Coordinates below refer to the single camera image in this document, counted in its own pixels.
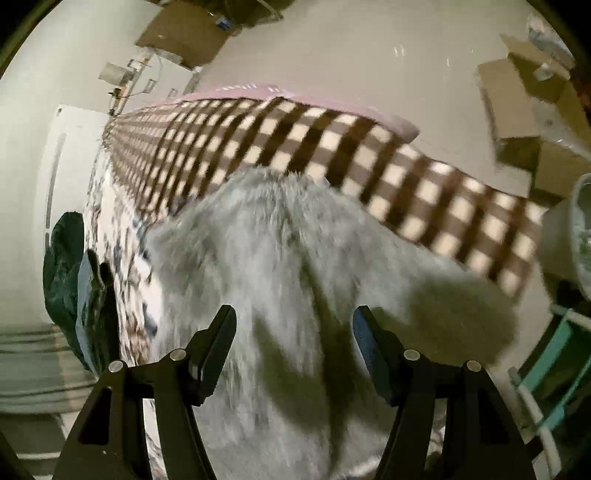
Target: white bucket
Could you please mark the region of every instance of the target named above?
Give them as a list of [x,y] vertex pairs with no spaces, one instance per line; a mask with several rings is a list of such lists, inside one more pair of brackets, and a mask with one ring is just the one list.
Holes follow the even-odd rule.
[[544,214],[537,252],[542,270],[577,284],[591,299],[591,271],[580,262],[582,230],[591,230],[591,174],[579,178],[570,197]]

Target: brown and white checkered towel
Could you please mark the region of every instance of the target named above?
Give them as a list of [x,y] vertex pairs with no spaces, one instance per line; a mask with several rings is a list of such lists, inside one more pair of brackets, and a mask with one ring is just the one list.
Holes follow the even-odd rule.
[[112,120],[116,180],[153,223],[240,166],[324,177],[393,232],[519,295],[542,208],[420,154],[374,119],[277,96],[199,99]]

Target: cardboard box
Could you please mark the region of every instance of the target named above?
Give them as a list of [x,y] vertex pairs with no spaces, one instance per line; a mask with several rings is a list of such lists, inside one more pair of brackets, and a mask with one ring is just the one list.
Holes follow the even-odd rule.
[[179,55],[190,68],[210,63],[231,35],[197,5],[176,0],[166,5],[135,43]]
[[[533,171],[533,188],[567,197],[577,179],[591,172],[591,161],[581,154],[587,148],[591,151],[591,128],[569,72],[533,44],[501,37],[507,58],[478,66],[499,160]],[[555,105],[585,148],[572,150],[543,138],[532,97]]]

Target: fluffy fabric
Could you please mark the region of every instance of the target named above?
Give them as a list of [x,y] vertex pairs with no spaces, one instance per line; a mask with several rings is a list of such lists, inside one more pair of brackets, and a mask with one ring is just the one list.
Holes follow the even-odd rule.
[[394,412],[352,337],[360,304],[437,362],[489,364],[514,334],[496,287],[306,177],[238,172],[152,228],[147,245],[166,319],[152,361],[186,346],[221,304],[236,310],[216,391],[195,409],[218,478],[339,478],[381,455]]

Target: white wall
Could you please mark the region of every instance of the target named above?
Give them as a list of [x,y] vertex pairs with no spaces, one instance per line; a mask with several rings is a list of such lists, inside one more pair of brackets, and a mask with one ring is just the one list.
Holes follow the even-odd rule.
[[47,320],[35,272],[32,227],[37,172],[58,104],[106,112],[112,86],[159,11],[145,0],[63,0],[27,38],[0,79],[0,322]]

